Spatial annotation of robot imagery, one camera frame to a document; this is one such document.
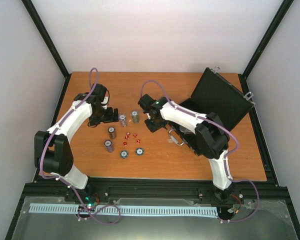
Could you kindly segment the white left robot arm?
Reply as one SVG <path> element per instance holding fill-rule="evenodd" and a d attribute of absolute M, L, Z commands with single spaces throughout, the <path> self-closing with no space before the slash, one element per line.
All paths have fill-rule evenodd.
<path fill-rule="evenodd" d="M 102 84 L 93 84 L 90 92 L 79 93 L 64 116 L 46 131 L 34 136 L 34 164 L 44 179 L 62 180 L 76 188 L 82 201 L 93 198 L 94 188 L 88 185 L 89 177 L 74 165 L 70 142 L 88 121 L 89 127 L 119 121 L 117 108 L 108 107 L 109 90 Z"/>

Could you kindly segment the green 20 chip stack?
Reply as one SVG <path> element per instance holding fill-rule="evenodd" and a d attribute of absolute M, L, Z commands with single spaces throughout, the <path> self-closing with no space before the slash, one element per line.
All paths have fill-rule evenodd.
<path fill-rule="evenodd" d="M 139 112 L 134 110 L 131 112 L 131 119 L 132 119 L 132 122 L 137 124 L 140 122 L 140 117 L 139 117 Z"/>

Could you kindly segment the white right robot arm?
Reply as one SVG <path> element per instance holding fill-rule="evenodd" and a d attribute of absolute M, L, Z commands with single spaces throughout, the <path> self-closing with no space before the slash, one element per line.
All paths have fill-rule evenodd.
<path fill-rule="evenodd" d="M 140 97 L 138 105 L 148 115 L 145 121 L 151 132 L 175 123 L 195 135 L 197 150 L 209 160 L 212 183 L 221 190 L 227 190 L 233 178 L 228 164 L 229 140 L 233 135 L 223 126 L 219 116 L 198 113 L 178 105 L 166 97 L 158 100 L 148 94 Z"/>

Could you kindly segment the blue 10 chip stack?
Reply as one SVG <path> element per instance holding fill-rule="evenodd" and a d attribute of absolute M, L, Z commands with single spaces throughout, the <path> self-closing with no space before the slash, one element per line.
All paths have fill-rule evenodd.
<path fill-rule="evenodd" d="M 120 114 L 118 116 L 118 121 L 119 121 L 119 123 L 120 123 L 120 125 L 122 127 L 126 127 L 127 124 L 128 124 L 128 122 L 127 122 L 127 116 L 125 114 Z"/>

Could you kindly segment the black aluminium frame rail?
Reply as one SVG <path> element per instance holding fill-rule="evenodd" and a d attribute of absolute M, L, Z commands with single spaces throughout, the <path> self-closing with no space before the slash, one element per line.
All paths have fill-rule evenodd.
<path fill-rule="evenodd" d="M 234 204 L 239 195 L 241 202 L 248 200 L 283 200 L 291 204 L 292 200 L 286 187 L 274 183 L 256 182 L 253 187 L 248 182 L 234 184 L 234 190 L 228 197 L 220 200 L 215 196 L 210 181 L 153 181 L 137 179 L 94 178 L 86 189 L 79 190 L 84 202 L 94 195 L 102 203 L 110 203 L 121 198 L 128 199 L 184 199 L 199 204 L 226 206 Z"/>

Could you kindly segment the brown chip stack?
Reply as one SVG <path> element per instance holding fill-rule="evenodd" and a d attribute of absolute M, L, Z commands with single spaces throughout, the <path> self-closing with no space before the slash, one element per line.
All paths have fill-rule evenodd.
<path fill-rule="evenodd" d="M 117 137 L 117 132 L 116 132 L 116 129 L 115 127 L 111 126 L 107 129 L 107 132 L 109 134 L 109 138 L 111 140 L 114 140 L 116 137 Z"/>

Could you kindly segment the black poker set case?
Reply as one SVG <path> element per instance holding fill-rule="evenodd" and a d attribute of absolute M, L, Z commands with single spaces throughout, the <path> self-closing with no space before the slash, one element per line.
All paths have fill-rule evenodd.
<path fill-rule="evenodd" d="M 219 73 L 207 67 L 191 96 L 180 105 L 201 114 L 215 113 L 219 116 L 223 126 L 228 131 L 232 131 L 255 103 Z M 197 156 L 201 155 L 197 149 L 196 137 L 192 132 L 185 132 L 186 128 L 176 123 L 168 122 L 168 124 Z"/>

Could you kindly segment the flat blue chip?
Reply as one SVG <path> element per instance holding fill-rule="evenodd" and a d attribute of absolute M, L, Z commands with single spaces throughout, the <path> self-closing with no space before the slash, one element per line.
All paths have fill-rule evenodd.
<path fill-rule="evenodd" d="M 136 150 L 135 150 L 135 154 L 138 155 L 138 156 L 141 156 L 144 154 L 144 149 L 141 148 L 141 147 L 138 147 Z"/>
<path fill-rule="evenodd" d="M 122 158 L 122 159 L 126 159 L 128 157 L 129 153 L 128 151 L 126 150 L 122 150 L 119 154 L 119 156 Z"/>

